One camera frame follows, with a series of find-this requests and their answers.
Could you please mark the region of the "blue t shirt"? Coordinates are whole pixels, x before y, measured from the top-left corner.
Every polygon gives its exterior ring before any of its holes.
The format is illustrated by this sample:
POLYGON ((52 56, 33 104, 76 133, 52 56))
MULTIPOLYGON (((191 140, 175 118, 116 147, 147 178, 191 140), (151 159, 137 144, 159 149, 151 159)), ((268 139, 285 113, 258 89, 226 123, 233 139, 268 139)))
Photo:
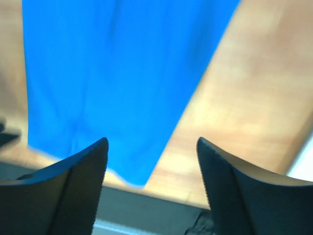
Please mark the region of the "blue t shirt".
POLYGON ((102 137, 148 182, 236 0, 24 0, 28 145, 58 159, 102 137))

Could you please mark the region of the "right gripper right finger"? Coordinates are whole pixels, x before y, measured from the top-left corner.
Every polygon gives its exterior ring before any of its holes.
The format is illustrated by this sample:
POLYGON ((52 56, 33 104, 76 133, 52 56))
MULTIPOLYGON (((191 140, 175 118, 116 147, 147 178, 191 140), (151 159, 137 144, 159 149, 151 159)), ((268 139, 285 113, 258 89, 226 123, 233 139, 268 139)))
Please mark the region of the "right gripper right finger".
POLYGON ((265 170, 202 137, 197 156, 215 234, 312 234, 312 182, 265 170))

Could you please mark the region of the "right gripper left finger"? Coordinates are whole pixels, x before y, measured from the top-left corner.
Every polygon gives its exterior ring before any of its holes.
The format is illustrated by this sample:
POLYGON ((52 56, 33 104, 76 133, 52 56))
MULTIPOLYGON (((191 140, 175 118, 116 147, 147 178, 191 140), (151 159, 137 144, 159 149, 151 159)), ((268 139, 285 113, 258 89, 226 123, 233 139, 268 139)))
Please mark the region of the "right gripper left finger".
POLYGON ((2 235, 90 235, 109 144, 91 146, 16 180, 0 183, 2 235))

